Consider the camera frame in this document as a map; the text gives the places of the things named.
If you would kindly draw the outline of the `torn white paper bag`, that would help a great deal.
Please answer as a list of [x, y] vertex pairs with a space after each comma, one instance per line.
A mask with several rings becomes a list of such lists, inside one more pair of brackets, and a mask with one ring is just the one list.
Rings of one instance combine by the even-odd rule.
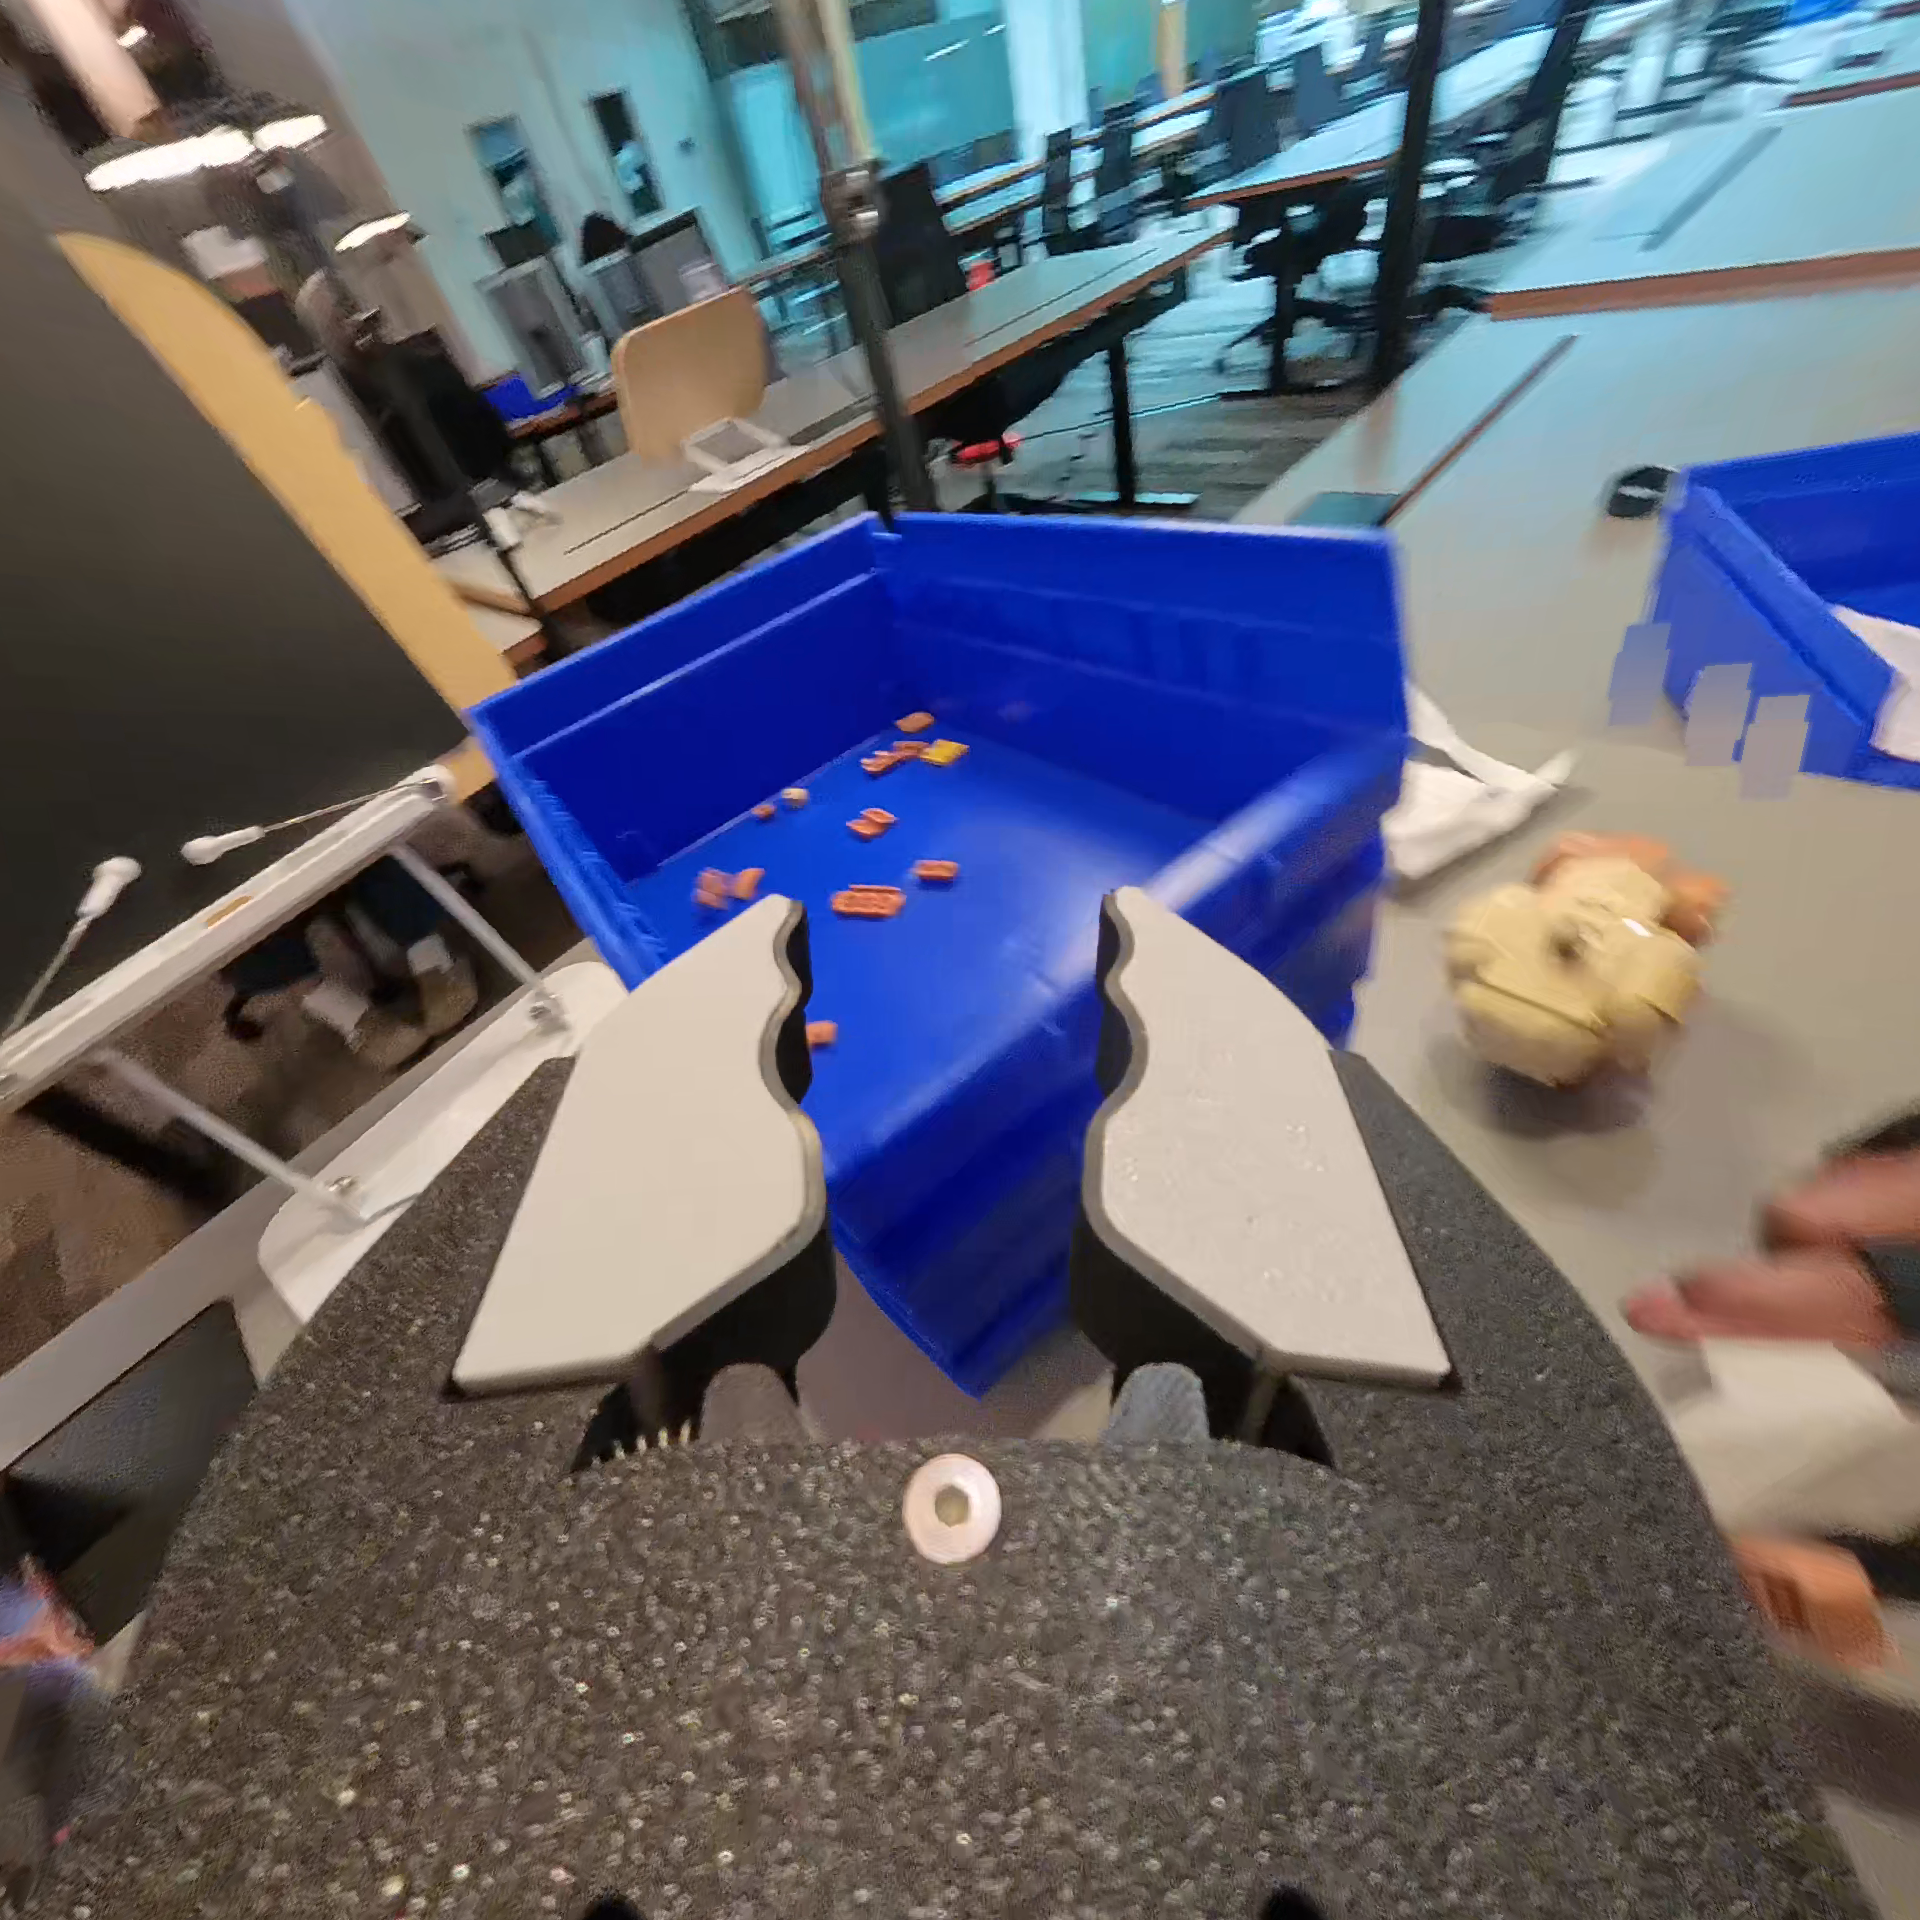
[[1425, 884], [1523, 830], [1569, 787], [1577, 755], [1525, 769], [1478, 750], [1418, 684], [1406, 689], [1412, 750], [1402, 795], [1382, 819], [1386, 868], [1397, 887]]

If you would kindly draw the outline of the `person's right hand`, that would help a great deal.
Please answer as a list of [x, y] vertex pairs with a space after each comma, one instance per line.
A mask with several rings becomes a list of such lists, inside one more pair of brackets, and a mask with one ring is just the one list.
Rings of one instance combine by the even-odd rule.
[[1778, 1193], [1759, 1247], [1703, 1262], [1622, 1303], [1665, 1341], [1916, 1344], [1916, 1132], [1854, 1143]]

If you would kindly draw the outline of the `scattered small orange bricks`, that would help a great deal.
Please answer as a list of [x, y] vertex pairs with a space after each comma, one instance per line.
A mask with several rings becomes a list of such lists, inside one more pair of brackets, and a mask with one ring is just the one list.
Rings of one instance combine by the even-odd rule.
[[738, 921], [764, 897], [803, 909], [808, 1026], [845, 1056], [932, 1061], [988, 1041], [1004, 1014], [1010, 877], [994, 853], [998, 756], [932, 766], [947, 725], [898, 729], [881, 708], [728, 695], [671, 725], [633, 776], [633, 912], [659, 953]]

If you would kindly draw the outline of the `small blue storage bin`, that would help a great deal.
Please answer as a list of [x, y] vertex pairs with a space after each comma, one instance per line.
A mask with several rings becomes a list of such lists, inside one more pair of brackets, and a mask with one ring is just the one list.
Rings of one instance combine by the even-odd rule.
[[1615, 478], [1661, 553], [1611, 673], [1611, 718], [1707, 699], [1739, 756], [1800, 740], [1812, 776], [1916, 789], [1916, 434]]

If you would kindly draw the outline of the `white curved board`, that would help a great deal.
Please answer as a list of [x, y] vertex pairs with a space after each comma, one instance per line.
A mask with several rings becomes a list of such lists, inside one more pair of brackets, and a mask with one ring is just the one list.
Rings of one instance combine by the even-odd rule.
[[587, 956], [557, 967], [546, 989], [557, 1014], [543, 1014], [530, 991], [502, 1001], [383, 1093], [374, 1122], [324, 1150], [306, 1188], [282, 1201], [258, 1239], [258, 1266], [293, 1322], [312, 1322], [501, 1106], [543, 1064], [573, 1058], [629, 997], [615, 968]]

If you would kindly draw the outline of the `tan brown brick toy figure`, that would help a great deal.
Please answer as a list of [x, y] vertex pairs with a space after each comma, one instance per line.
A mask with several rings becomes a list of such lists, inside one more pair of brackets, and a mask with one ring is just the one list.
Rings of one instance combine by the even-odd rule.
[[1462, 1046], [1544, 1090], [1642, 1082], [1689, 1026], [1727, 897], [1645, 837], [1561, 837], [1443, 934]]

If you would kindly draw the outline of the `long wooden table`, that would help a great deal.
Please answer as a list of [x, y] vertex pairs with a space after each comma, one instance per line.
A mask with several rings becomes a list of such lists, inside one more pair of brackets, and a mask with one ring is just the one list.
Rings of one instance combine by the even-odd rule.
[[1490, 319], [1916, 282], [1916, 73], [1679, 134], [1530, 246]]
[[[982, 291], [893, 327], [885, 350], [905, 409], [929, 419], [1058, 343], [1105, 350], [1117, 327], [1141, 327], [1146, 297], [1172, 291], [1226, 240], [1229, 217], [1197, 211], [1121, 247], [1031, 257]], [[682, 459], [622, 453], [543, 494], [552, 517], [507, 557], [488, 542], [466, 542], [430, 564], [470, 603], [559, 614], [784, 494], [854, 472], [881, 444], [878, 402], [855, 350], [774, 383], [755, 420], [791, 449], [728, 494], [699, 494]]]

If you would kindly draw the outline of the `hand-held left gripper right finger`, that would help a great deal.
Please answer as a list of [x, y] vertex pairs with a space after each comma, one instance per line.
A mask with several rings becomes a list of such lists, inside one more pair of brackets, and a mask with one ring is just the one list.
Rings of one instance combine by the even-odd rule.
[[1100, 902], [1099, 989], [1090, 1254], [1285, 1378], [1439, 1389], [1453, 1360], [1320, 1027], [1144, 887]]

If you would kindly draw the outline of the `light wooden chair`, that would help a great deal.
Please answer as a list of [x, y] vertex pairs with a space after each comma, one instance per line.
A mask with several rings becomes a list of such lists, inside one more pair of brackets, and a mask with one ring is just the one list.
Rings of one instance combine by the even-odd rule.
[[610, 347], [610, 388], [629, 453], [671, 463], [725, 419], [750, 419], [779, 380], [767, 322], [749, 288], [632, 327]]

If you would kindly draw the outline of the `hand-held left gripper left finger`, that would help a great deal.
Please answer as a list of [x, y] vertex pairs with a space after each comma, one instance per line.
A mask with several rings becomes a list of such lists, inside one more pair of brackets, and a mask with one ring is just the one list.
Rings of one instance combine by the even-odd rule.
[[461, 1397], [636, 1378], [831, 1229], [810, 923], [767, 896], [583, 1041], [452, 1365]]

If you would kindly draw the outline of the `black board with wooden edge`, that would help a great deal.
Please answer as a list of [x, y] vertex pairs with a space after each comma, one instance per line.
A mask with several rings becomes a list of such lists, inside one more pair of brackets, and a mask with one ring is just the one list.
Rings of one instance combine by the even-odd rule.
[[400, 785], [512, 678], [324, 409], [3, 76], [3, 1008], [102, 863], [140, 874], [57, 997], [239, 874], [188, 838]]

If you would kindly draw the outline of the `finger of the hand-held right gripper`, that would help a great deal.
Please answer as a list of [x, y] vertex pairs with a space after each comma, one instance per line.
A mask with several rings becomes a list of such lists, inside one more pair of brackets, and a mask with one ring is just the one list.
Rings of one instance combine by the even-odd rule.
[[1916, 1530], [1916, 1405], [1831, 1344], [1703, 1347], [1695, 1478], [1727, 1534]]

